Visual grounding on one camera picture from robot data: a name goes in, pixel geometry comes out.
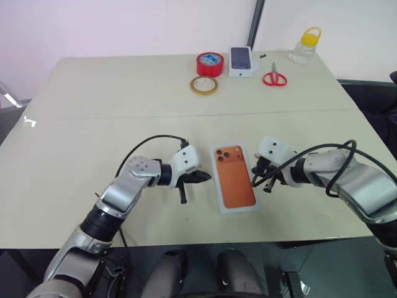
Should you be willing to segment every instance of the plastic bottle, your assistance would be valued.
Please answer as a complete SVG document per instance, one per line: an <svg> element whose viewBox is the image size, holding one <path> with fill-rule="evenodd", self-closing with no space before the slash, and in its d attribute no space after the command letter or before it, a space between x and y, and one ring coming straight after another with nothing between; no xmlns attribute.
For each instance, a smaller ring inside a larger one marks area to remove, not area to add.
<svg viewBox="0 0 397 298"><path fill-rule="evenodd" d="M309 33L309 31L312 30L318 30L318 35ZM321 30L318 27L312 27L306 30L300 41L297 43L295 49L290 54L291 60L298 64L308 63L316 51L320 36Z"/></svg>

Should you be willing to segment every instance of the red tape roll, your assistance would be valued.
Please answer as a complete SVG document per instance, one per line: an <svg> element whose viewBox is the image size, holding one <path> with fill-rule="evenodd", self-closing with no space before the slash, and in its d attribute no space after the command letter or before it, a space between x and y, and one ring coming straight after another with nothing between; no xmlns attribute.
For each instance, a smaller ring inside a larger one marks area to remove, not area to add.
<svg viewBox="0 0 397 298"><path fill-rule="evenodd" d="M221 54L214 52L202 53L196 59L197 73L200 76L216 78L222 74L224 62L225 59Z"/></svg>

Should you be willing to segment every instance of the orange phone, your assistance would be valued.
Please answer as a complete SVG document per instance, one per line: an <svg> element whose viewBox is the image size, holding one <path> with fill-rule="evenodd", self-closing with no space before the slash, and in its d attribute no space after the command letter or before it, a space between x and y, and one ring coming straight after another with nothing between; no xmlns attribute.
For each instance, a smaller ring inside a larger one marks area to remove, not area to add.
<svg viewBox="0 0 397 298"><path fill-rule="evenodd" d="M220 147L213 154L225 207L230 209L255 205L255 195L241 147Z"/></svg>

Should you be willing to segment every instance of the red scissors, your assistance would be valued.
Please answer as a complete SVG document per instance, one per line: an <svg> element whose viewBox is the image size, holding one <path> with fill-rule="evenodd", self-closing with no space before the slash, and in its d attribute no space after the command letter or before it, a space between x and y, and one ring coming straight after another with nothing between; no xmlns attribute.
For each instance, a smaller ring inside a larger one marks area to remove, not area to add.
<svg viewBox="0 0 397 298"><path fill-rule="evenodd" d="M287 84L287 78L281 73L278 73L275 68L275 63L272 64L272 71L267 73L263 77L263 83L268 86L285 86Z"/></svg>

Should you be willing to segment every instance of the yellow bottle cap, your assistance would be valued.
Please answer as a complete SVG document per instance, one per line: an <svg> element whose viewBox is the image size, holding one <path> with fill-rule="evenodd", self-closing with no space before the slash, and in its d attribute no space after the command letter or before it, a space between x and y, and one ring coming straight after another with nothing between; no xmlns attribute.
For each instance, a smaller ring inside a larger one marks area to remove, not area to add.
<svg viewBox="0 0 397 298"><path fill-rule="evenodd" d="M312 30L318 30L318 35L309 33L309 31ZM312 47L318 43L318 40L320 39L321 36L321 30L319 27L312 27L309 28L308 30L305 31L305 33L302 35L302 38L300 39L300 42L304 45L307 45L309 47Z"/></svg>

